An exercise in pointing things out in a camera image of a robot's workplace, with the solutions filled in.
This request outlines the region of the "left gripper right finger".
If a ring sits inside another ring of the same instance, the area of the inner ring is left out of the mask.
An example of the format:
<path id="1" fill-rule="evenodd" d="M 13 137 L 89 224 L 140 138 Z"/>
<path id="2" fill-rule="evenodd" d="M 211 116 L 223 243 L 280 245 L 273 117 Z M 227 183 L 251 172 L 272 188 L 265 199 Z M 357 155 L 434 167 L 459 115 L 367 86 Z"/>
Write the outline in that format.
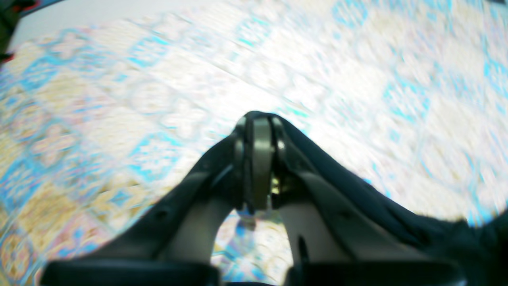
<path id="1" fill-rule="evenodd" d="M 253 121 L 253 210 L 279 210 L 294 265 L 285 286 L 462 286 L 452 262 L 397 242 L 325 181 L 285 139 L 279 119 Z"/>

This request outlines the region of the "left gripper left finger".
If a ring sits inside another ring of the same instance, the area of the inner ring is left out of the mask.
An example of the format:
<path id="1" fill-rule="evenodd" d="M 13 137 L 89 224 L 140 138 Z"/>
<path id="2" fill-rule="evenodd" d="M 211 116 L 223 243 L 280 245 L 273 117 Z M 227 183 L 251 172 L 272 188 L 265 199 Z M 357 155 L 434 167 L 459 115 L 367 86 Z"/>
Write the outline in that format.
<path id="1" fill-rule="evenodd" d="M 221 286 L 211 265 L 217 232 L 248 200 L 252 120 L 241 118 L 143 217 L 97 250 L 54 260 L 42 286 Z"/>

